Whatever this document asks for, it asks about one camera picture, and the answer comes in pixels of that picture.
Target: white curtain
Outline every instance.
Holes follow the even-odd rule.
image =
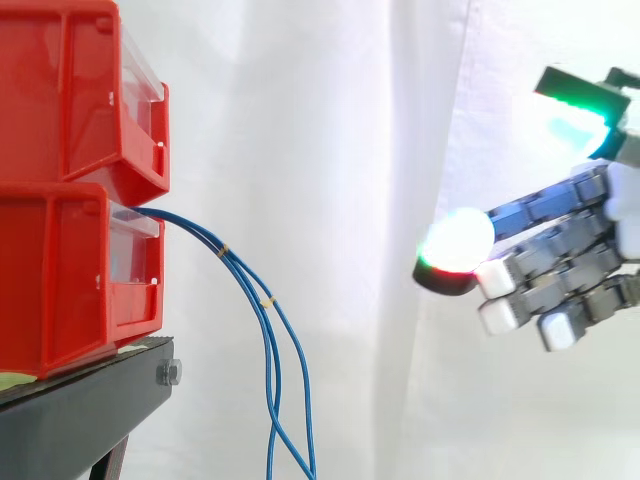
[[[171,193],[265,279],[307,352],[319,478],[635,479],[640,323],[566,353],[485,337],[476,294],[411,281],[428,223],[565,176],[532,133],[546,64],[640,71],[637,2],[121,0],[171,88]],[[165,328],[184,377],[131,436],[122,478],[262,478],[270,422],[257,321],[175,228]],[[282,419],[304,449],[286,334]],[[276,479],[304,478],[280,444]]]

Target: red storage bin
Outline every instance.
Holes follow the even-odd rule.
[[[110,0],[0,0],[0,181],[169,190],[166,85]]]
[[[0,372],[46,378],[162,326],[164,226],[82,183],[0,183]]]

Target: robot finger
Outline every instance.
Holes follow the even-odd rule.
[[[596,166],[560,183],[487,212],[496,240],[504,240],[549,220],[601,205],[608,197],[607,167]]]
[[[598,286],[620,268],[622,262],[612,242],[597,243],[553,270],[525,280],[513,293],[488,300],[479,309],[480,318],[490,335],[515,330],[535,315],[558,307],[567,298]]]
[[[480,264],[475,276],[487,299],[515,292],[526,282],[580,255],[612,229],[602,209],[589,208]]]
[[[640,302],[640,275],[615,275],[601,285],[542,315],[538,331],[547,351],[575,345],[587,328]]]

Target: black metal shelf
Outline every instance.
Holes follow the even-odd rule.
[[[127,436],[172,391],[162,376],[173,339],[134,345],[143,348],[0,393],[0,479],[75,480],[94,465],[92,479],[118,478]]]

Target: blue cable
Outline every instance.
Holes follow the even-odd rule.
[[[166,212],[163,210],[150,209],[150,208],[136,208],[134,209],[138,213],[142,215],[147,215],[150,217],[156,217],[168,222],[171,222],[184,230],[188,231],[200,241],[205,243],[207,247],[212,250],[214,253],[218,254],[223,248],[224,243],[216,237],[213,233],[208,231],[207,229],[201,227],[200,225],[187,220],[186,218],[180,217],[179,215],[175,215],[170,212]],[[267,391],[267,407],[269,410],[269,415],[271,416],[272,428],[269,436],[269,448],[267,453],[267,480],[271,478],[271,471],[273,466],[273,450],[274,450],[274,441],[275,441],[275,432],[278,433],[283,443],[289,449],[296,462],[300,466],[300,468],[304,471],[307,478],[310,480],[315,480],[316,478],[316,460],[315,460],[315,451],[313,445],[313,428],[312,428],[312,415],[311,415],[311,389],[310,389],[310,381],[309,381],[309,371],[306,363],[306,359],[304,356],[304,352],[302,350],[302,346],[291,327],[291,324],[287,320],[284,312],[278,305],[277,301],[274,301],[274,306],[278,315],[280,316],[287,333],[291,337],[291,340],[294,343],[296,351],[298,352],[298,358],[300,359],[300,365],[302,368],[302,375],[304,380],[304,391],[305,391],[305,412],[306,412],[306,424],[307,424],[307,447],[309,450],[309,464],[307,466],[305,461],[302,459],[302,456],[298,452],[298,450],[291,443],[291,440],[284,432],[282,425],[278,420],[279,407],[280,407],[280,395],[281,389],[279,388],[280,382],[280,372],[279,372],[279,356],[277,353],[277,345],[275,341],[275,335],[273,334],[273,330],[271,328],[269,318],[266,315],[266,311],[264,307],[260,304],[259,296],[253,285],[251,285],[250,280],[247,278],[245,273],[242,271],[246,271],[257,283],[258,285],[265,291],[265,293],[272,298],[271,292],[264,284],[264,282],[258,277],[235,253],[229,251],[225,255],[221,257],[221,260],[225,264],[225,266],[231,271],[234,275],[243,291],[247,295],[251,306],[258,317],[260,322],[260,328],[262,330],[264,345],[265,345],[265,362],[266,362],[266,391]],[[273,395],[272,395],[272,381],[271,381],[271,347],[273,346],[274,350],[274,363],[276,368],[276,401],[274,404]]]
[[[205,246],[209,250],[211,250],[213,253],[215,253],[216,255],[218,254],[220,249],[217,248],[207,237],[203,236],[197,230],[191,229],[188,225],[184,225],[183,228],[187,232],[191,233],[198,240],[200,240],[202,243],[204,243]],[[276,342],[276,338],[275,338],[275,334],[273,332],[273,328],[271,327],[271,322],[269,321],[268,315],[266,314],[264,308],[262,308],[262,310],[260,310],[260,308],[257,307],[257,305],[260,304],[260,298],[257,296],[257,293],[253,289],[253,285],[251,285],[251,283],[248,282],[246,277],[242,278],[240,276],[240,274],[238,273],[235,265],[233,265],[232,262],[229,262],[228,259],[224,259],[223,263],[225,264],[225,266],[227,266],[229,271],[231,271],[233,276],[236,278],[236,280],[238,281],[238,283],[240,284],[240,286],[244,290],[245,294],[247,295],[247,298],[249,298],[249,302],[251,302],[251,306],[253,307],[254,312],[256,313],[256,315],[258,315],[258,319],[259,320],[260,320],[259,311],[262,314],[263,320],[261,322],[264,322],[264,324],[265,324],[265,326],[267,328],[267,333],[269,335],[269,343],[271,344],[271,349],[273,351],[273,360],[274,360],[274,366],[275,366],[275,371],[276,371],[276,396],[275,396],[274,410],[276,412],[276,416],[278,416],[280,414],[280,401],[281,401],[281,398],[282,398],[282,373],[281,373],[281,368],[280,368],[280,355],[278,353],[278,344]],[[269,445],[267,447],[267,475],[266,475],[266,480],[271,480],[272,477],[273,477],[273,457],[274,457],[274,453],[275,453],[275,439],[276,439],[276,430],[275,430],[275,427],[273,426],[273,424],[271,424],[271,432],[269,434]]]

